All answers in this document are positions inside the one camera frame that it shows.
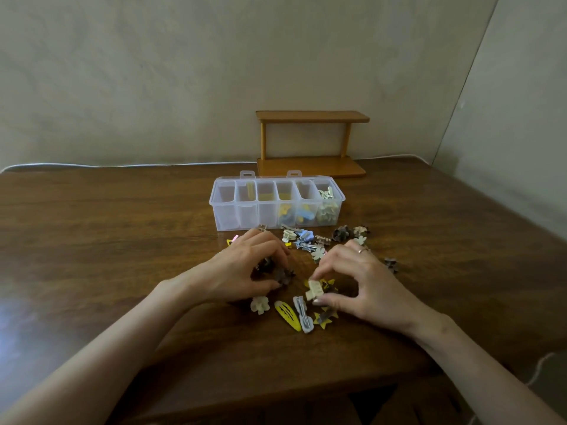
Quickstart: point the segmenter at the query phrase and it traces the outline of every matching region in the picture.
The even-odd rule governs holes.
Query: woman's right hand
[[[417,299],[370,250],[355,240],[332,248],[310,279],[319,280],[333,271],[356,279],[358,296],[326,293],[313,304],[328,305],[407,336],[416,336],[428,322],[439,320],[440,314]]]

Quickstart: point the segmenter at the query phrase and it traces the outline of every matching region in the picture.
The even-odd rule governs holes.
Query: wooden table
[[[360,161],[338,179],[340,224],[370,227],[378,257],[500,360],[567,346],[567,245],[415,159]],[[214,178],[251,165],[109,168],[0,176],[0,409],[136,305],[160,280],[226,247]],[[329,235],[332,228],[317,232]],[[271,295],[291,303],[315,268]],[[355,284],[337,278],[342,292]],[[193,418],[363,389],[438,371],[401,336],[344,313],[296,333],[270,310],[204,305],[179,322],[114,421]]]

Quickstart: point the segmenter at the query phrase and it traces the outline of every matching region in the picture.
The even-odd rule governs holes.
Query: hand
[[[408,336],[415,334],[417,326],[436,319],[437,312],[418,300],[370,250],[354,240],[332,248],[310,279],[319,280],[332,271],[356,279],[358,296],[326,293],[313,304],[331,306]]]
[[[275,235],[254,228],[208,261],[162,284],[186,298],[183,301],[187,307],[264,296],[279,288],[280,284],[275,280],[252,281],[250,275],[253,268],[262,259],[272,257],[287,269],[289,254],[285,244]]]

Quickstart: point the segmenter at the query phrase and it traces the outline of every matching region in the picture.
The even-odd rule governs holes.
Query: wall
[[[352,156],[431,160],[494,2],[0,0],[0,167],[249,160],[260,109],[357,109]],[[269,127],[268,155],[341,132]]]
[[[434,166],[567,239],[567,0],[499,0]]]

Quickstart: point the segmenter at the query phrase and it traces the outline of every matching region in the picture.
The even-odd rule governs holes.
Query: plastic organizer box
[[[323,198],[319,190],[329,187],[333,198]],[[256,177],[254,171],[241,171],[240,177],[215,180],[209,204],[216,229],[231,231],[258,225],[336,225],[344,200],[332,177],[301,177],[301,171],[288,171],[287,177]]]

